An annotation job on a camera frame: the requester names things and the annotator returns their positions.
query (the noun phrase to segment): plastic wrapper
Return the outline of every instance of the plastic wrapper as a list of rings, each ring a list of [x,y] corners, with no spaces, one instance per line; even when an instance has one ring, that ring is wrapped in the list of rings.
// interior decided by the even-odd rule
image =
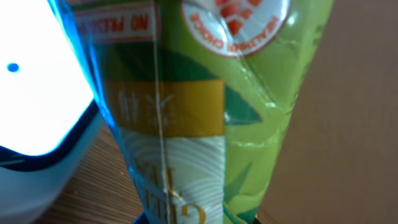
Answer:
[[[252,223],[333,1],[49,2],[148,220]]]

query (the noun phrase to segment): wooden table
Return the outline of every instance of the wooden table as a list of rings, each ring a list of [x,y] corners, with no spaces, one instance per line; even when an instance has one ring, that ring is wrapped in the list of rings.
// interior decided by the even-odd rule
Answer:
[[[398,223],[397,6],[336,1],[259,212],[263,223]],[[37,223],[131,223],[141,211],[103,131]]]

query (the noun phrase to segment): white screen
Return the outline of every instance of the white screen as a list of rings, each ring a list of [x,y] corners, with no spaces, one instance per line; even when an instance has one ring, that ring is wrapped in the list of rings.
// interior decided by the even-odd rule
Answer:
[[[0,146],[40,156],[59,146],[93,94],[46,0],[1,4]]]

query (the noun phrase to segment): brown wall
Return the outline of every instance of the brown wall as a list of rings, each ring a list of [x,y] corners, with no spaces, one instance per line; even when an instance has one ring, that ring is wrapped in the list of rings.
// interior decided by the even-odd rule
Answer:
[[[397,8],[336,0],[261,220],[398,223]]]

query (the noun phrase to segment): red and white label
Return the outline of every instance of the red and white label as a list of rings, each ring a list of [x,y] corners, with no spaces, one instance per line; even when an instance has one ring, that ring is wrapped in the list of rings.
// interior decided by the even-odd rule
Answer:
[[[199,43],[217,54],[238,57],[262,49],[275,37],[286,20],[290,2],[189,0],[181,1],[181,8]]]
[[[106,6],[75,13],[79,34],[93,42],[152,41],[160,35],[159,8],[153,4]]]

